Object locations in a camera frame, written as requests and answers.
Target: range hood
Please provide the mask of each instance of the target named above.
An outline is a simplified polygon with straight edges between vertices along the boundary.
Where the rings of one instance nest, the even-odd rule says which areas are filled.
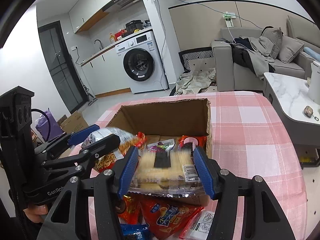
[[[102,11],[108,13],[118,12],[138,1],[139,0],[111,0],[105,6],[102,7]]]

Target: fingernail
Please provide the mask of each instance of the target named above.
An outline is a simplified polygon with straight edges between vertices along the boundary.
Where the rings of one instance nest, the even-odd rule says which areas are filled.
[[[38,211],[45,215],[47,213],[47,207],[45,205],[39,206]]]

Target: pink plaid tablecloth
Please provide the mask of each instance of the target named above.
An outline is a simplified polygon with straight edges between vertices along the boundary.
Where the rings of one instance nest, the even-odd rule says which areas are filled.
[[[254,92],[217,92],[181,95],[119,103],[96,122],[105,127],[122,105],[208,98],[211,105],[212,158],[236,176],[262,176],[279,201],[297,240],[303,240],[307,223],[307,194],[302,171],[290,137],[269,101]],[[77,154],[77,146],[72,155]],[[93,200],[90,205],[92,240],[98,239]],[[207,210],[214,211],[216,201]],[[234,240],[240,239],[244,199],[238,200]]]

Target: washing machine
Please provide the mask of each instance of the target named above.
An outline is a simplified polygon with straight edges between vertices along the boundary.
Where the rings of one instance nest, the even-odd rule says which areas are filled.
[[[116,51],[123,60],[132,93],[169,88],[153,31],[117,44]]]

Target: white side table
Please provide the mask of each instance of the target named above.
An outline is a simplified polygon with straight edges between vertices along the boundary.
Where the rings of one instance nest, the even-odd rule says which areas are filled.
[[[320,119],[320,105],[308,97],[307,81],[268,72],[264,73],[264,77],[264,96],[276,110],[294,146],[320,148],[320,121],[303,113],[306,106],[311,106],[313,115]],[[319,166],[320,158],[316,152],[314,158],[314,162],[302,163],[302,166]]]

